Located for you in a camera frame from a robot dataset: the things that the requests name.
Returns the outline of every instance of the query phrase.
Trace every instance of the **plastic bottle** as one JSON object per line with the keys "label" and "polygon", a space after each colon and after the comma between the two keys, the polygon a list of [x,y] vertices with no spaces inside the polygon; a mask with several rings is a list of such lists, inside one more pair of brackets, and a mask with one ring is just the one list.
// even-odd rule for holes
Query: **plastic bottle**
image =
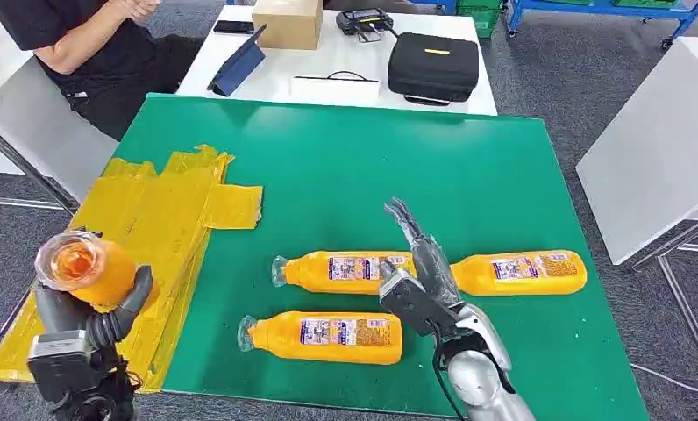
{"label": "plastic bottle", "polygon": [[280,358],[395,364],[401,359],[401,320],[385,313],[288,311],[267,320],[245,316],[241,351],[260,348]]}
{"label": "plastic bottle", "polygon": [[458,288],[472,296],[571,294],[587,282],[584,262],[567,250],[475,254],[451,268]]}
{"label": "plastic bottle", "polygon": [[49,239],[34,261],[39,280],[99,311],[112,310],[132,288],[136,265],[113,241],[68,231]]}
{"label": "plastic bottle", "polygon": [[272,282],[277,287],[299,285],[311,292],[377,295],[383,260],[416,274],[409,252],[313,252],[293,260],[277,256]]}
{"label": "plastic bottle", "polygon": [[[409,252],[313,252],[293,260],[278,256],[272,281],[311,292],[377,295],[386,259],[416,274]],[[451,269],[458,288],[472,296],[571,294],[587,281],[584,262],[566,250],[475,254]]]}

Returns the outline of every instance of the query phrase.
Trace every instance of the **green tabletop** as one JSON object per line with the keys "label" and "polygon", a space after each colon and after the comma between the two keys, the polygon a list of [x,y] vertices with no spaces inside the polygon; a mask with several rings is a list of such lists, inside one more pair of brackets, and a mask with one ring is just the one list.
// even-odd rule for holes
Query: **green tabletop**
{"label": "green tabletop", "polygon": [[151,96],[116,156],[161,170],[202,143],[236,155],[226,181],[264,186],[255,230],[216,231],[163,389],[453,415],[431,369],[432,339],[403,331],[392,366],[282,360],[236,343],[246,314],[380,310],[377,297],[275,288],[275,255],[404,250],[382,205],[410,207],[450,262],[565,248],[585,261],[570,296],[464,298],[487,312],[539,420],[647,419],[543,122],[437,112]]}

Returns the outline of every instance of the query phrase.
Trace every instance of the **floor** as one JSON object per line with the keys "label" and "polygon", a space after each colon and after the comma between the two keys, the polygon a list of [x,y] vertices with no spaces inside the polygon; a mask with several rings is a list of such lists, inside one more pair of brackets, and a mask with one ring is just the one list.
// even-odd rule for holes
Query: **floor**
{"label": "floor", "polygon": [[[217,0],[168,0],[148,25],[155,34],[204,35],[219,7]],[[528,11],[514,39],[500,22],[481,49],[499,112],[542,118],[548,127],[630,360],[698,387],[698,352],[663,277],[657,268],[636,274],[611,265],[574,170],[661,58],[659,42],[673,25]],[[21,177],[1,176],[1,194],[40,193]],[[62,212],[0,207],[0,326],[32,279],[34,251],[67,221]],[[679,252],[671,262],[698,317],[698,254]],[[652,419],[698,420],[698,393],[639,372],[636,381]],[[136,405],[146,420],[426,419],[165,393],[139,396]],[[0,420],[45,419],[33,386],[0,394]]]}

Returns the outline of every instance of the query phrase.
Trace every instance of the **bottle label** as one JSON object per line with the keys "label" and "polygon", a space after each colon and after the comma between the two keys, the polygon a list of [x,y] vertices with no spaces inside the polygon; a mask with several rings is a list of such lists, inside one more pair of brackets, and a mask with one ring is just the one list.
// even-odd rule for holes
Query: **bottle label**
{"label": "bottle label", "polygon": [[403,256],[381,257],[330,257],[328,259],[328,279],[333,281],[369,280],[379,281],[380,262],[389,260],[396,266],[403,266]]}
{"label": "bottle label", "polygon": [[532,260],[524,256],[514,259],[493,259],[491,264],[494,265],[494,273],[499,281],[538,277],[538,269],[532,264]]}
{"label": "bottle label", "polygon": [[535,264],[545,276],[574,276],[576,263],[565,253],[538,254]]}
{"label": "bottle label", "polygon": [[304,318],[300,322],[303,345],[390,345],[390,323],[378,319]]}
{"label": "bottle label", "polygon": [[571,276],[577,272],[576,264],[565,253],[537,254],[533,260],[524,256],[493,259],[491,264],[499,281]]}

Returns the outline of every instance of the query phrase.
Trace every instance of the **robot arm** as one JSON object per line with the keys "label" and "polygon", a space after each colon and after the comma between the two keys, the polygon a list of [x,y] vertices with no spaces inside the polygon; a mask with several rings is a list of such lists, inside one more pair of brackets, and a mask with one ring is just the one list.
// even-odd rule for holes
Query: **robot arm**
{"label": "robot arm", "polygon": [[108,313],[68,292],[40,283],[33,287],[45,333],[34,337],[27,366],[58,420],[133,419],[139,379],[131,382],[115,344],[130,332],[152,286],[150,267],[140,267],[130,292]]}
{"label": "robot arm", "polygon": [[[383,261],[380,303],[419,335],[434,333],[432,365],[447,371],[471,421],[534,421],[527,404],[509,383],[511,361],[496,329],[478,307],[460,299],[450,265],[433,237],[426,237],[405,204],[393,199],[385,209],[401,226],[418,277]],[[454,406],[458,416],[462,415]]]}

